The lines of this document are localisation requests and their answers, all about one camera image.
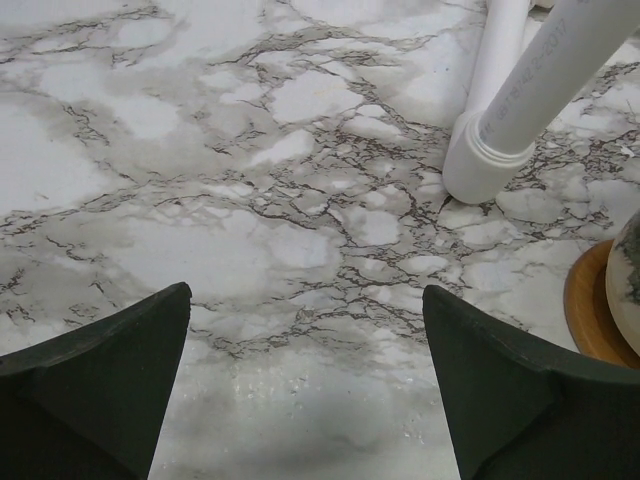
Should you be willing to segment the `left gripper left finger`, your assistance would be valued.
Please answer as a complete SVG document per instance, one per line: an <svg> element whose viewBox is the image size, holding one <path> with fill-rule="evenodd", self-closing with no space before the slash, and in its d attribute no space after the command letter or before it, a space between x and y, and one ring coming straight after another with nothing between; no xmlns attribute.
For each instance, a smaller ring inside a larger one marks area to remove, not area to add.
<svg viewBox="0 0 640 480"><path fill-rule="evenodd" d="M171 285L1 358L4 479L148 477L190 320Z"/></svg>

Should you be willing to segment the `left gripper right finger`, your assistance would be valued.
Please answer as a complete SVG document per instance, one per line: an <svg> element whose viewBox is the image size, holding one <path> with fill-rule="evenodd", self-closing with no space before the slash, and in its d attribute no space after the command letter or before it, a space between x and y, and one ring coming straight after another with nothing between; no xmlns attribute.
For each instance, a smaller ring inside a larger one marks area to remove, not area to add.
<svg viewBox="0 0 640 480"><path fill-rule="evenodd" d="M440 286L426 336L463 479L636 479L639 372L504 323Z"/></svg>

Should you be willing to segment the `wooden coaster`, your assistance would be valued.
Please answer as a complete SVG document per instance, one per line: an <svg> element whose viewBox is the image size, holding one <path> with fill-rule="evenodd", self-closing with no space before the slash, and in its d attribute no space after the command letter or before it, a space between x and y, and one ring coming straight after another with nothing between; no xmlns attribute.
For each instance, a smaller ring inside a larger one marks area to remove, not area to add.
<svg viewBox="0 0 640 480"><path fill-rule="evenodd" d="M627 344L611 315L605 278L613 241L601 242L571 267L564 287L564 313L580 353L610 364L639 369L639 356Z"/></svg>

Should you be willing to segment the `beige ceramic mug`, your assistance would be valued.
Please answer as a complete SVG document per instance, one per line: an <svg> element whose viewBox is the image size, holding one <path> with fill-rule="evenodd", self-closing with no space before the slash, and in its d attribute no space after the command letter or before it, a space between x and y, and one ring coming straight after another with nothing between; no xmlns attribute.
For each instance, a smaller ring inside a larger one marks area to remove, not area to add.
<svg viewBox="0 0 640 480"><path fill-rule="evenodd" d="M639 354L639 211L614 239L605 286L612 318L626 343Z"/></svg>

